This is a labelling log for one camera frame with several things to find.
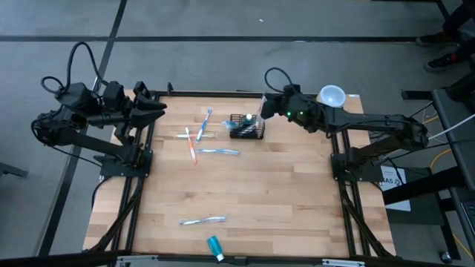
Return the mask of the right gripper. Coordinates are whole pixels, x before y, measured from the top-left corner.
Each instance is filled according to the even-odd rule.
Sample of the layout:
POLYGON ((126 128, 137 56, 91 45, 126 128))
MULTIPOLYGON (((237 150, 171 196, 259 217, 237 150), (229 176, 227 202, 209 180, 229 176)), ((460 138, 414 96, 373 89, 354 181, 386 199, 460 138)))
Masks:
POLYGON ((286 85, 282 94, 266 93, 266 102, 262 117, 272 118, 277 112, 285 116, 289 122, 300 126, 310 126, 315 118, 315 103, 300 92, 298 86, 286 85))

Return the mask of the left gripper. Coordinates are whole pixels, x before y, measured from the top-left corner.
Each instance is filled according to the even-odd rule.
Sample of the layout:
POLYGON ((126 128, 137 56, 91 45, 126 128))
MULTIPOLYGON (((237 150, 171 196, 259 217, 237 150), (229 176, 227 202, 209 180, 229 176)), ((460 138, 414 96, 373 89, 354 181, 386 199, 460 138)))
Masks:
POLYGON ((123 145, 132 145, 134 142, 134 137, 130 136, 131 126, 144 128, 166 113, 163 111, 166 104, 153 100, 144 82, 135 84, 134 94, 134 104, 139 110, 132 111, 133 102, 125 95, 124 87, 118 82, 109 82, 102 95, 104 124, 115 127, 114 136, 123 145))

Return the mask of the orange toothbrush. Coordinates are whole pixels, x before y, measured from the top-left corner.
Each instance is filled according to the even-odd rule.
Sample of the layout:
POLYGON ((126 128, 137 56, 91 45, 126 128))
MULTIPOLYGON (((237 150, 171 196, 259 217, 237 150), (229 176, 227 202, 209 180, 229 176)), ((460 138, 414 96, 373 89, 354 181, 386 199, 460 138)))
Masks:
POLYGON ((189 149, 190 149, 190 153, 191 153, 191 158, 192 158, 192 160, 193 160, 193 163, 196 165, 196 164, 197 164, 197 157, 196 157, 196 154, 195 154, 193 142, 192 142, 192 140, 191 140, 191 136, 190 136, 189 128, 188 128, 188 127, 185 127, 185 132, 186 132, 186 136, 187 136, 187 139, 188 139, 188 144, 189 144, 189 149))

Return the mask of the yellow wipes canister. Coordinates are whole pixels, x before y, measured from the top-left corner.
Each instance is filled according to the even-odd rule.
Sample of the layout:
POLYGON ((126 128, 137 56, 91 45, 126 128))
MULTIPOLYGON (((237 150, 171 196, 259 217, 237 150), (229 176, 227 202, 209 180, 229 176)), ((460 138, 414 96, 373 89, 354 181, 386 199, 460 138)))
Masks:
POLYGON ((347 95, 339 86, 326 85, 320 89, 315 100, 318 103, 317 110, 325 111, 326 107, 343 108, 347 101, 347 95))

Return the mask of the white paper sheet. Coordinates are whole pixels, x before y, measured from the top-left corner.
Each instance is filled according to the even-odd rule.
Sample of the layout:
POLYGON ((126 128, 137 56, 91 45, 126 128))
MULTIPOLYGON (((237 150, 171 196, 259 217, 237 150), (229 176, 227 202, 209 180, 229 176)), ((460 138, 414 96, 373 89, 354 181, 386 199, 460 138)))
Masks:
MULTIPOLYGON (((379 187, 383 191, 387 191, 393 188, 397 188, 400 185, 406 183, 405 172, 402 168, 394 168, 390 166, 381 166, 382 181, 379 182, 379 187)), ((386 209, 394 211, 411 211, 410 201, 404 200, 388 204, 386 209)))

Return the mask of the black stand foot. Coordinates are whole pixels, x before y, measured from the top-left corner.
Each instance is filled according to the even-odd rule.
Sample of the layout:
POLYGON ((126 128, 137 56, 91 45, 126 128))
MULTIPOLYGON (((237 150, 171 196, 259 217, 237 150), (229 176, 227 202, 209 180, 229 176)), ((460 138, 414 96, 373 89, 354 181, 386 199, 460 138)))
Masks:
POLYGON ((0 178, 8 174, 24 178, 28 175, 28 171, 0 162, 0 178))

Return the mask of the person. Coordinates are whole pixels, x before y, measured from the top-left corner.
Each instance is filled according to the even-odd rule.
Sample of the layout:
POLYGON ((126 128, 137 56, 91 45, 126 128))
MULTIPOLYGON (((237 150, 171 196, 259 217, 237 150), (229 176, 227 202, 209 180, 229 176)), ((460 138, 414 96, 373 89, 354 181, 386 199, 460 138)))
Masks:
POLYGON ((454 52, 427 62, 424 65, 427 72, 444 71, 449 67, 466 62, 475 54, 475 36, 463 41, 459 31, 459 28, 469 20, 475 21, 475 0, 462 0, 462 4, 446 18, 440 32, 416 38, 415 43, 420 47, 459 45, 454 52))

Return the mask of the black side desk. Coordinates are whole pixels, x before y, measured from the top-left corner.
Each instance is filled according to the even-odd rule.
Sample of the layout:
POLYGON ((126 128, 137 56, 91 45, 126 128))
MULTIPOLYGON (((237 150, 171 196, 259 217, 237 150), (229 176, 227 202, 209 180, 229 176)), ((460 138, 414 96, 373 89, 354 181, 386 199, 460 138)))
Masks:
POLYGON ((467 108, 471 94, 452 97, 448 89, 432 92, 433 104, 448 139, 456 166, 384 192, 387 203, 408 200, 423 194, 449 190, 442 201, 446 211, 455 210, 471 253, 475 255, 475 105, 467 108))

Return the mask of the black aluminium table frame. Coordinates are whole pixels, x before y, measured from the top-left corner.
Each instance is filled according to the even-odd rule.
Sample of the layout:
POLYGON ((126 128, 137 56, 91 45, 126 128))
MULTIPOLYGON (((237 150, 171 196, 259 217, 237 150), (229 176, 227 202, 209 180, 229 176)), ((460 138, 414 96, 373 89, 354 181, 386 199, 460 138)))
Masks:
POLYGON ((151 173, 145 179, 137 216, 129 217, 119 237, 120 248, 161 257, 211 255, 207 239, 216 236, 228 261, 274 257, 346 258, 361 253, 357 229, 348 231, 341 207, 341 186, 333 176, 332 142, 323 133, 304 129, 275 116, 263 139, 232 139, 221 124, 233 113, 255 112, 260 97, 224 92, 177 92, 162 96, 168 108, 157 120, 151 141, 151 173), (209 107, 204 134, 198 134, 209 107), (229 149, 239 155, 198 153, 229 149), (225 222, 179 225, 182 219, 226 217, 225 222))

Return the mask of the silver frame bracket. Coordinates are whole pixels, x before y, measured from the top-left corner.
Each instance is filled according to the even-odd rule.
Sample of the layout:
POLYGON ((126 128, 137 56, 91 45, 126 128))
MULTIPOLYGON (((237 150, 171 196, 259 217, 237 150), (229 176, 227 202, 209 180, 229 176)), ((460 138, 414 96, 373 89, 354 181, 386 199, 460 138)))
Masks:
POLYGON ((366 267, 365 262, 354 260, 323 259, 323 266, 329 267, 366 267))
POLYGON ((132 263, 141 263, 147 261, 158 260, 157 255, 128 255, 128 256, 119 256, 117 258, 116 264, 127 265, 132 263))

